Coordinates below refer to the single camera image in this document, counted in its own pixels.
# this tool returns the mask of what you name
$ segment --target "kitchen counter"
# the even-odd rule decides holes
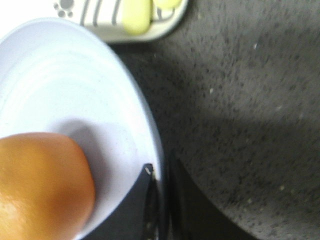
[[[165,153],[262,240],[320,236],[319,26],[315,0],[190,0],[168,36],[113,46]]]

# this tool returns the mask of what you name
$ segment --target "orange fruit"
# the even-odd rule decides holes
[[[75,141],[44,132],[0,139],[0,240],[72,240],[94,202],[90,168]]]

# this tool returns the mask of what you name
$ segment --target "gray countertop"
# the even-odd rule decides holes
[[[218,209],[259,239],[319,239],[320,1],[190,0],[168,36],[114,49]]]

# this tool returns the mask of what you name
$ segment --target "yellow soap bar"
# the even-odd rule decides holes
[[[150,27],[151,0],[123,0],[122,24],[131,35],[145,33]]]
[[[181,0],[153,0],[154,4],[160,9],[174,9],[178,7]]]

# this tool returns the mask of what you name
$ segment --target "paw print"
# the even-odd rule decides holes
[[[64,18],[65,16],[72,18],[72,16],[74,15],[74,13],[72,12],[74,4],[74,0],[59,0],[58,2],[55,2],[53,4],[53,7],[60,18]]]

